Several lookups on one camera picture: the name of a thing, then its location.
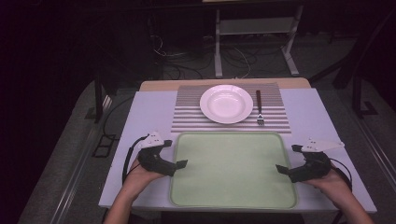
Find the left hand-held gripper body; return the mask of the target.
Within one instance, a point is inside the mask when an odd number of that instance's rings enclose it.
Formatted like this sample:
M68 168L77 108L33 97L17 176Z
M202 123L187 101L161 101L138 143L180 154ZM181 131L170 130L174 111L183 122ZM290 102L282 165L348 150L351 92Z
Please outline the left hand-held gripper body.
M150 133L138 144L140 151L137 159L140 165L148 171L173 176L177 170L177 165L161 157L164 141L158 132Z

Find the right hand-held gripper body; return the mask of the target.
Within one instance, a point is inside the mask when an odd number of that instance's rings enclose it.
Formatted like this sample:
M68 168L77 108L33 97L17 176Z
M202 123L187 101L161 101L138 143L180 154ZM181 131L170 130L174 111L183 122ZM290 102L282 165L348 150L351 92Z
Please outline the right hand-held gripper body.
M302 148L305 164L297 168L289 169L288 177L293 183L296 183L321 178L327 175L332 168L332 164L325 151L341 148L344 145L343 142L309 138Z

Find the person's left hand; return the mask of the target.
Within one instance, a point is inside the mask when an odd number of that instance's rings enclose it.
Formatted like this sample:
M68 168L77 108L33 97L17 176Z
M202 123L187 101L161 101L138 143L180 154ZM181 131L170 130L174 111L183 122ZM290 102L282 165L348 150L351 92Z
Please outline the person's left hand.
M123 182L122 191L129 196L140 194L152 181L162 178L162 174L146 170L140 165L138 159L132 163L132 167Z

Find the person's right hand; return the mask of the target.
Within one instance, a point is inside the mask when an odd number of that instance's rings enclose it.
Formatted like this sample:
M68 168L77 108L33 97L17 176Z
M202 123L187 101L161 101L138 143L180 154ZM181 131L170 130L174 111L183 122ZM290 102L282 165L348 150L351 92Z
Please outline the person's right hand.
M319 189L336 205L342 205L353 196L347 183L334 170L330 170L327 175L321 178L306 180L304 181L304 184L311 185L314 188Z

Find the striped placemat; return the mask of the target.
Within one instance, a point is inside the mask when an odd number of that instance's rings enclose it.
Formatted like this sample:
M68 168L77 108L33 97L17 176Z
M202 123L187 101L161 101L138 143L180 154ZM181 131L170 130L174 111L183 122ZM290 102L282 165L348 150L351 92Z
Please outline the striped placemat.
M200 109L202 94L214 85L181 86L177 91L176 106L172 121L173 133L183 132L274 132L290 134L289 118L275 83L265 84L228 84L247 91L253 100L253 110L244 120L234 124L221 124L208 119ZM258 125L256 91L261 91L262 115L264 125Z

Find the light green tray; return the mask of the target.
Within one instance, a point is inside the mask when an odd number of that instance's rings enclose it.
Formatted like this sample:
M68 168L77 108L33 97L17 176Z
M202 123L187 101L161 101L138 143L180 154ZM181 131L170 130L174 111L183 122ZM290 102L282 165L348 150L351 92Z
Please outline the light green tray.
M182 133L174 151L170 201L178 207L290 210L294 184L276 167L290 161L277 133Z

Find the white round plate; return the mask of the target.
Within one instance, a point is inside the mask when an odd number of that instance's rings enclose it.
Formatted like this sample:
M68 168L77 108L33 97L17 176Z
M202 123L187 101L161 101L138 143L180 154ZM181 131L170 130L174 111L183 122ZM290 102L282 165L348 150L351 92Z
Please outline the white round plate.
M246 119L253 110L250 94L235 85L217 85L206 90L200 99L203 114L217 123L234 124Z

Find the dark metal stand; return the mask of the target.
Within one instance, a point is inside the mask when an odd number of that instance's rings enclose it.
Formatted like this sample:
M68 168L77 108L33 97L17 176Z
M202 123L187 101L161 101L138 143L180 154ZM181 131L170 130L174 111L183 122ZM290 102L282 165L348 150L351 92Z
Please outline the dark metal stand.
M396 7L390 9L358 38L333 81L344 89L352 81L352 108L362 118L374 115L368 103L361 109L362 82L370 82L386 103L396 112Z
M95 96L95 122L98 123L104 112L104 93L115 95L119 88L119 79L111 73L93 72Z

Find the white metal table frame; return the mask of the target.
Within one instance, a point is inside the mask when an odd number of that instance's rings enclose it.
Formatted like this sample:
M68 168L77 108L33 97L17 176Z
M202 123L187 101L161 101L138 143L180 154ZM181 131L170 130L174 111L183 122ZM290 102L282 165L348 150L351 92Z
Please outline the white metal table frame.
M220 38L223 35L266 35L266 34L287 34L287 42L280 48L285 62L293 77L299 76L299 71L291 56L291 48L297 34L304 7L297 6L293 17L275 17L262 19L234 19L223 20L220 11L216 11L215 27L215 52L214 66L215 77L222 78L222 64L220 55Z

